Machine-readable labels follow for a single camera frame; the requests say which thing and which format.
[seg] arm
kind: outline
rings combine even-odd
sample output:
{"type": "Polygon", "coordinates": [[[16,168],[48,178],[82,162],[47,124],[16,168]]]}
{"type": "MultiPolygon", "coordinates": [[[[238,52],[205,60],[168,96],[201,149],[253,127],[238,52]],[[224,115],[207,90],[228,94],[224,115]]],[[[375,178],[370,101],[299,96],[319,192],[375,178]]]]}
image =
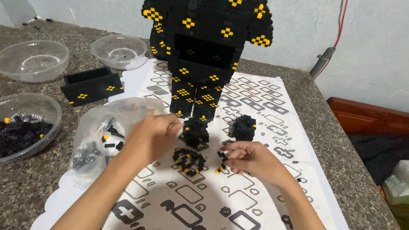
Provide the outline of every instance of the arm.
{"type": "Polygon", "coordinates": [[[299,183],[263,144],[239,141],[221,150],[232,151],[224,164],[231,167],[234,173],[243,174],[247,171],[278,188],[295,230],[325,230],[299,183]]]}
{"type": "Polygon", "coordinates": [[[182,126],[183,123],[174,114],[150,116],[137,123],[128,135],[122,151],[51,229],[102,228],[112,206],[126,186],[145,166],[170,149],[182,126]]]}

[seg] granite countertop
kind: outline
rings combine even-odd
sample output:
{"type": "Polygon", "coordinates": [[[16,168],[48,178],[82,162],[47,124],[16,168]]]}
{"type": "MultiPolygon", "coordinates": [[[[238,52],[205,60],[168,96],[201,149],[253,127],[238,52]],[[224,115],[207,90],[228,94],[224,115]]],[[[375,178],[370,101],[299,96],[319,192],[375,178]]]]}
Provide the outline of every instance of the granite countertop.
{"type": "MultiPolygon", "coordinates": [[[[90,52],[91,44],[111,32],[60,22],[36,20],[18,29],[0,26],[0,50],[30,40],[53,40],[70,49],[64,74],[102,67],[90,52]]],[[[153,58],[150,51],[147,57],[153,58]]],[[[287,88],[307,136],[324,169],[350,229],[399,229],[351,142],[306,72],[241,59],[238,72],[267,77],[280,76],[287,88]]],[[[98,101],[72,108],[60,90],[63,78],[45,83],[24,83],[0,75],[0,97],[43,93],[53,97],[63,110],[61,131],[42,154],[0,165],[0,229],[30,229],[44,212],[44,204],[58,189],[67,171],[79,119],[98,101]]]]}

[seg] white paper mat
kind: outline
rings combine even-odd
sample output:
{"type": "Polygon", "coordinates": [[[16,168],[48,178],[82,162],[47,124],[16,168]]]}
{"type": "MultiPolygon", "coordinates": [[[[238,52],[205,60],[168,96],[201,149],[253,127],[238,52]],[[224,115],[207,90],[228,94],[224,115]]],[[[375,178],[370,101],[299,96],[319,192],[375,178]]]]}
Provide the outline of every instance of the white paper mat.
{"type": "MultiPolygon", "coordinates": [[[[125,93],[109,101],[139,96],[160,98],[165,106],[171,102],[171,75],[166,62],[151,59],[138,70],[124,72],[121,80],[125,93]],[[135,89],[142,79],[145,80],[140,89],[135,89]]],[[[234,175],[229,170],[214,173],[221,164],[217,149],[222,142],[234,141],[227,136],[228,122],[241,114],[256,119],[254,141],[266,144],[293,176],[301,180],[325,227],[348,229],[325,176],[322,178],[322,169],[319,163],[317,166],[318,160],[282,80],[235,73],[223,90],[214,121],[209,123],[210,142],[199,152],[207,159],[205,169],[208,170],[188,177],[173,169],[173,151],[167,153],[129,184],[103,230],[291,229],[285,203],[271,185],[247,174],[234,175]]],[[[186,146],[177,140],[175,147],[186,146]]],[[[32,230],[50,229],[84,192],[73,186],[67,174],[59,186],[47,200],[46,212],[34,222],[32,230]]]]}

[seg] plastic container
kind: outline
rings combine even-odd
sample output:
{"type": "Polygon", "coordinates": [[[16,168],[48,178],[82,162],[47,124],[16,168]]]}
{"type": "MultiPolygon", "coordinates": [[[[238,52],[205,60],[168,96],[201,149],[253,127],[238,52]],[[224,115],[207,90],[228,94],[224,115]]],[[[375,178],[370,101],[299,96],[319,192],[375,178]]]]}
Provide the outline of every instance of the plastic container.
{"type": "Polygon", "coordinates": [[[44,149],[60,131],[61,106],[53,98],[38,93],[20,93],[0,98],[0,118],[15,115],[32,115],[36,119],[53,124],[51,130],[29,148],[11,156],[0,158],[2,162],[15,162],[34,155],[44,149]]]}
{"type": "Polygon", "coordinates": [[[144,64],[146,43],[128,35],[111,35],[96,40],[91,52],[105,65],[121,70],[134,70],[144,64]]]}
{"type": "Polygon", "coordinates": [[[18,81],[50,81],[68,65],[68,48],[55,41],[27,41],[0,51],[0,73],[18,81]]]}

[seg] plastic bag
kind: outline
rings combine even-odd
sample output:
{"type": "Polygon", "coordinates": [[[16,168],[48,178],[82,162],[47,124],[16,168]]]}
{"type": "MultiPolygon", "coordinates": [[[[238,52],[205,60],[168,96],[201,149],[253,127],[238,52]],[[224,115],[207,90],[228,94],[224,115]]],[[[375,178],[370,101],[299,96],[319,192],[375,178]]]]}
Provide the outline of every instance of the plastic bag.
{"type": "Polygon", "coordinates": [[[75,184],[89,187],[125,142],[133,125],[146,116],[164,114],[162,100],[127,98],[96,106],[79,122],[68,169],[75,184]]]}

